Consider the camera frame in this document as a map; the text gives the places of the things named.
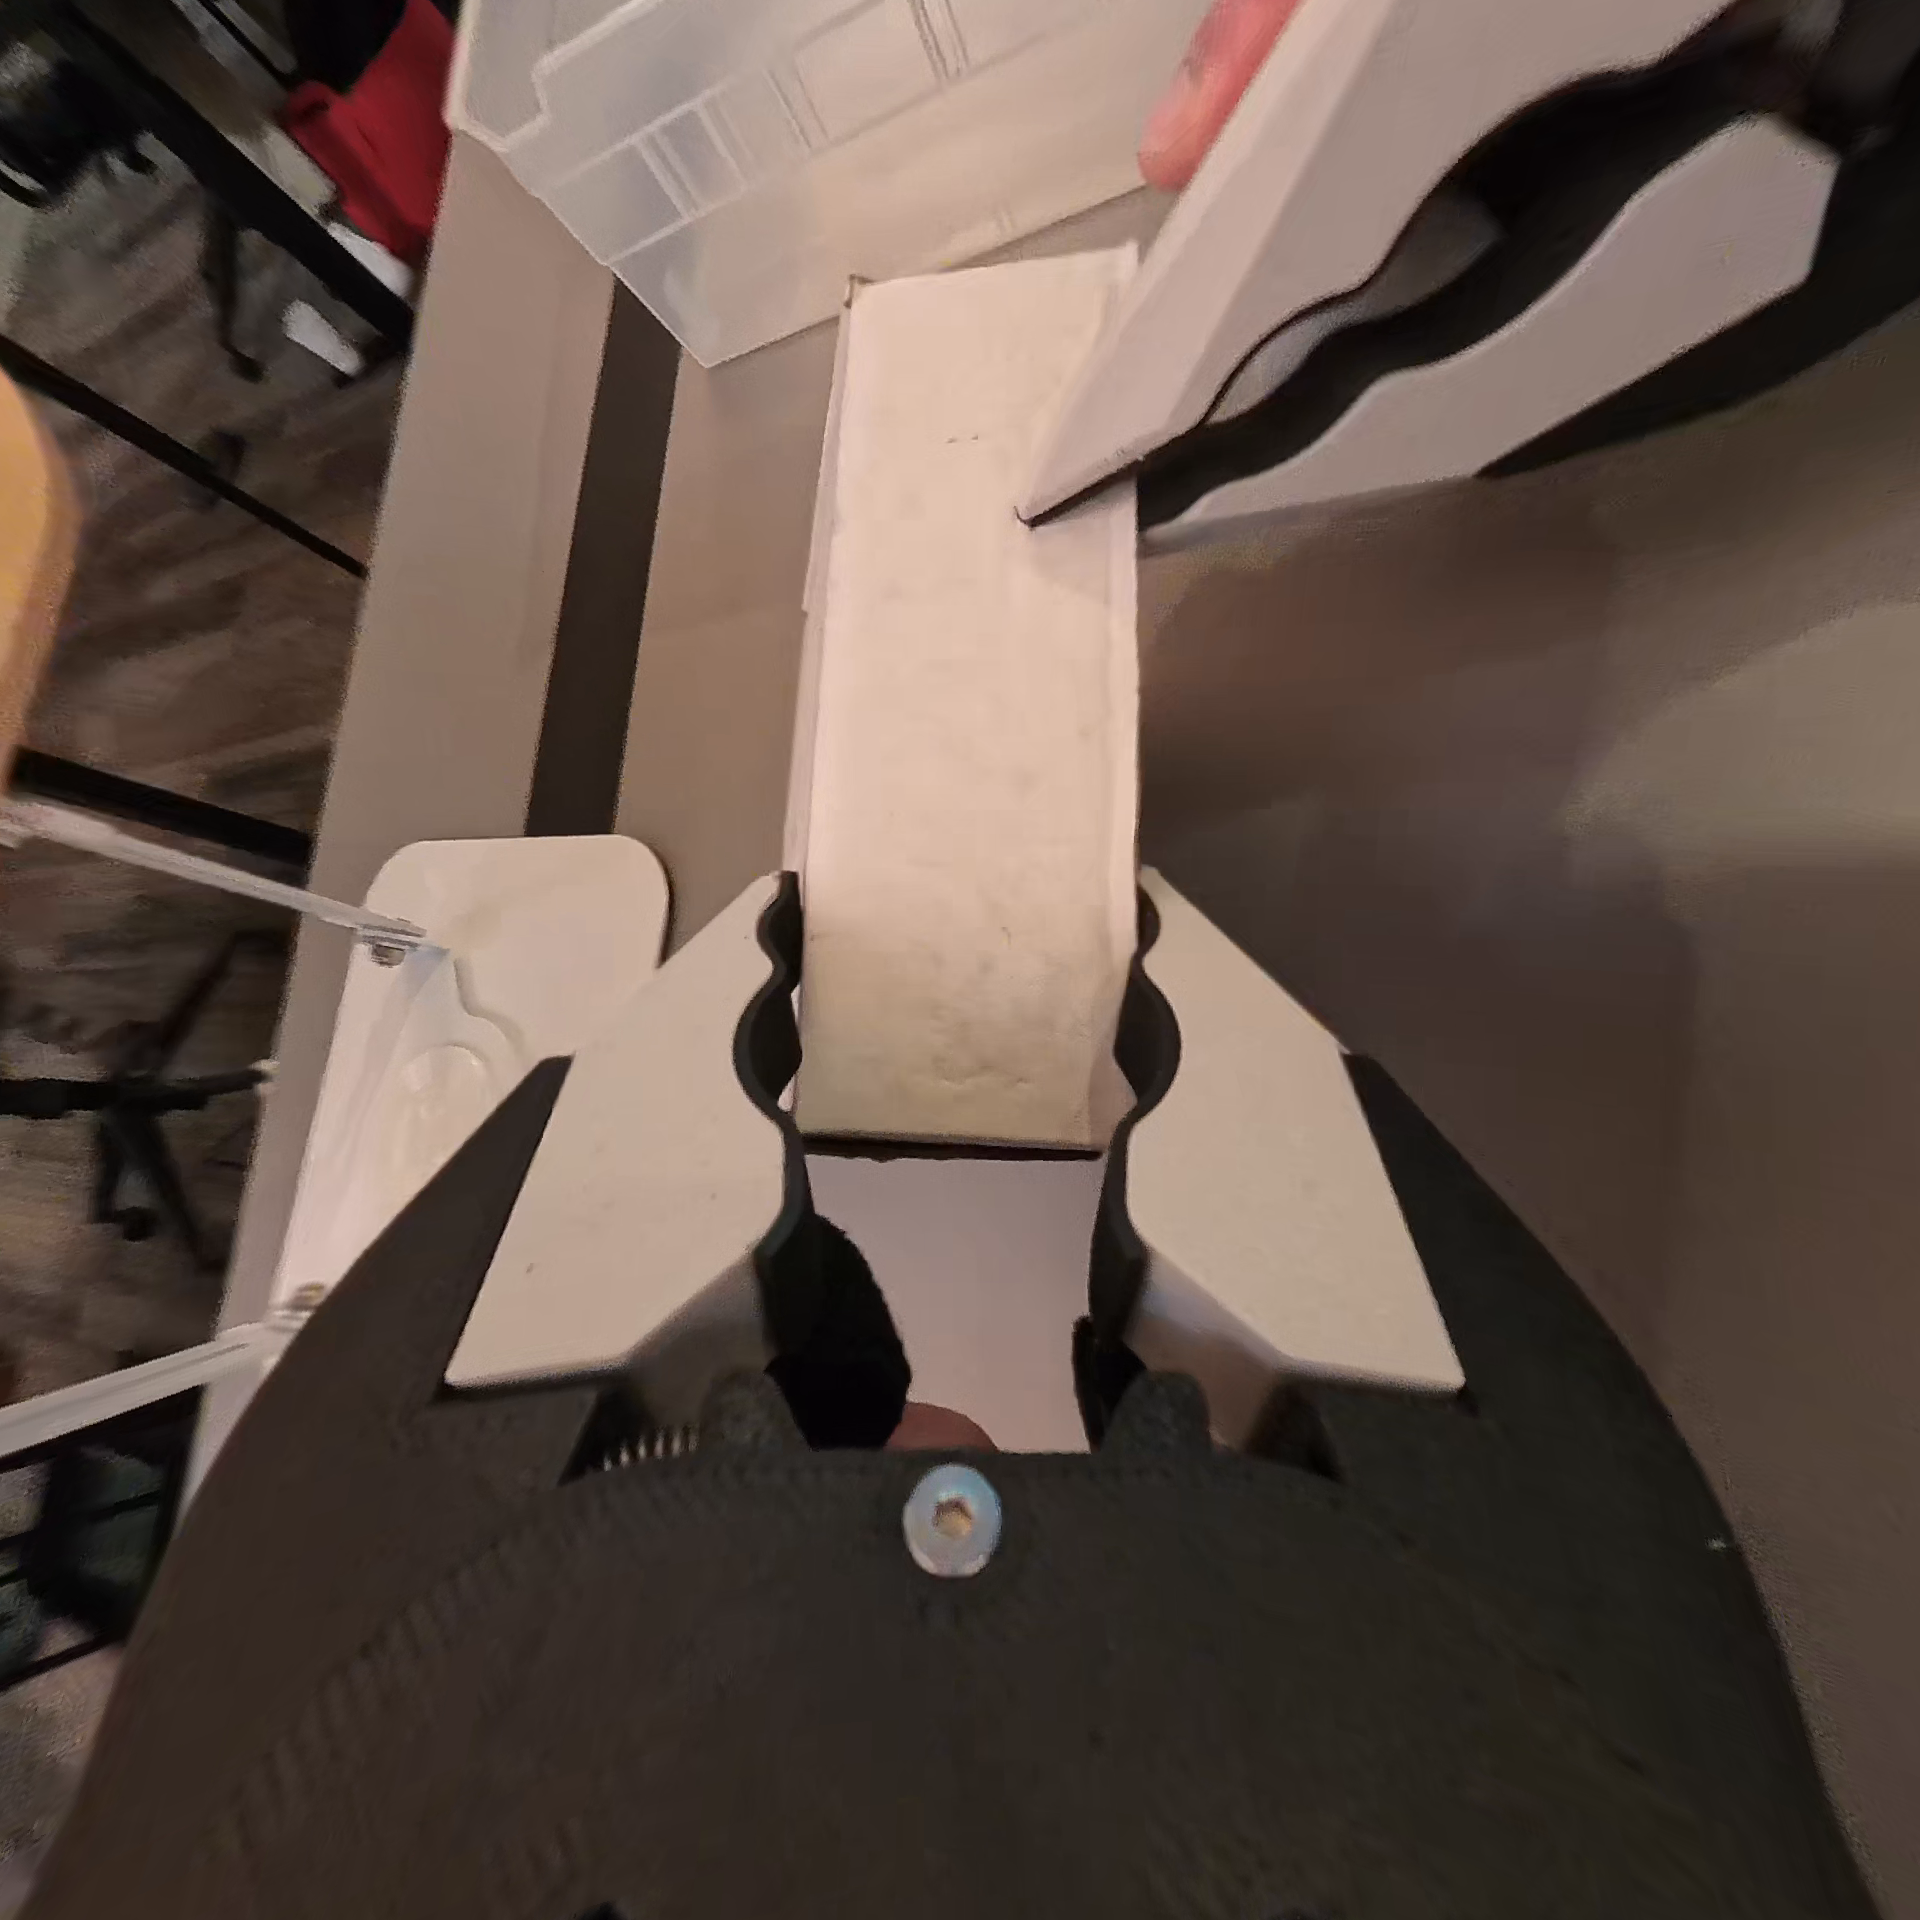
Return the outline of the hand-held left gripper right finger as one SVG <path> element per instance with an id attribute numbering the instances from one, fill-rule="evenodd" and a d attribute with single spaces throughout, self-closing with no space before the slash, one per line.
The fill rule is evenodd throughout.
<path id="1" fill-rule="evenodd" d="M 1088 1445 L 1142 1374 L 1190 1378 L 1234 1451 L 1306 1384 L 1452 1401 L 1465 1374 L 1347 1049 L 1150 867 L 1136 933 L 1072 1329 Z"/>

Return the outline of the black office chair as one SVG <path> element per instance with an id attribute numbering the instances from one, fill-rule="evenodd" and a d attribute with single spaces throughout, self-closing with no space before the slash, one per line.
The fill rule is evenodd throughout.
<path id="1" fill-rule="evenodd" d="M 86 1223 L 126 1243 L 173 1235 L 195 1271 L 208 1274 L 229 1243 L 214 1239 L 195 1201 L 168 1121 L 201 1115 L 272 1090 L 277 1063 L 213 1071 L 180 1071 L 178 1054 L 197 1037 L 237 963 L 284 961 L 292 938 L 270 927 L 242 927 L 192 974 L 158 1018 L 116 1025 L 96 1071 L 4 1069 L 2 1115 L 36 1125 L 81 1120 L 89 1138 Z"/>

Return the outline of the clear plastic bin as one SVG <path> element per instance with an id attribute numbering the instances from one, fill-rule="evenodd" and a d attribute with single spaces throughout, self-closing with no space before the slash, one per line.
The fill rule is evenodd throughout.
<path id="1" fill-rule="evenodd" d="M 468 1 L 448 120 L 701 365 L 1138 186 L 1198 1 Z"/>

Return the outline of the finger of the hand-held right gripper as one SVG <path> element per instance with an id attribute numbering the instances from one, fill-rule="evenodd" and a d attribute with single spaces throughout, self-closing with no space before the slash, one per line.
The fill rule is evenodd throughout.
<path id="1" fill-rule="evenodd" d="M 1474 477 L 1809 277 L 1840 158 L 1764 112 L 1680 112 L 1507 226 L 1418 216 L 1142 462 L 1142 536 L 1237 536 Z"/>
<path id="2" fill-rule="evenodd" d="M 1019 499 L 1042 523 L 1198 426 L 1275 329 L 1376 277 L 1491 131 L 1640 72 L 1716 1 L 1299 5 L 1121 291 Z"/>

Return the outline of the red plastic crate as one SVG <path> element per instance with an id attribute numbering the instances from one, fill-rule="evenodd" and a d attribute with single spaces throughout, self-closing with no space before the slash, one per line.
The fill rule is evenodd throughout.
<path id="1" fill-rule="evenodd" d="M 280 126 L 345 219 L 420 267 L 448 167 L 443 114 L 458 1 L 284 1 L 296 55 Z"/>

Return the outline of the white cardboard box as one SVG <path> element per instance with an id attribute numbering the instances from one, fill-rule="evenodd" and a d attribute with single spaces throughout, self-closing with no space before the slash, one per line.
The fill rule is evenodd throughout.
<path id="1" fill-rule="evenodd" d="M 785 864 L 796 1117 L 920 1401 L 1086 1446 L 1072 1323 L 1136 954 L 1131 491 L 1042 528 L 1044 426 L 1138 245 L 857 283 L 814 497 Z"/>

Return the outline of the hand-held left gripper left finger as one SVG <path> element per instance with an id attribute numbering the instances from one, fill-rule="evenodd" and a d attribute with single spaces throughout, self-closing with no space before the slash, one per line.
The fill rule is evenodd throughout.
<path id="1" fill-rule="evenodd" d="M 814 1331 L 796 872 L 771 872 L 571 1057 L 445 1384 L 707 1389 Z"/>

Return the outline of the black metal rack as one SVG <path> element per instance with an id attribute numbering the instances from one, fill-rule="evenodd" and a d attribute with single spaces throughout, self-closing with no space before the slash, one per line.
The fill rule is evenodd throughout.
<path id="1" fill-rule="evenodd" d="M 404 357 L 414 344 L 414 309 L 373 274 L 267 167 L 250 158 L 197 103 L 108 32 L 91 5 L 4 5 L 4 55 L 20 43 L 45 48 L 57 72 L 82 74 L 82 161 L 133 154 L 148 137 L 200 184 L 203 198 L 201 277 L 208 290 L 214 337 L 234 371 L 261 379 L 261 365 L 234 333 L 241 245 L 253 232 L 317 283 L 336 303 L 371 329 L 376 368 Z M 227 469 L 160 431 L 86 381 L 69 374 L 14 337 L 2 341 L 4 371 L 35 398 L 102 429 L 110 438 L 147 454 L 201 494 L 234 505 L 277 536 L 362 583 L 368 568 L 341 546 L 298 518 L 244 491 Z"/>

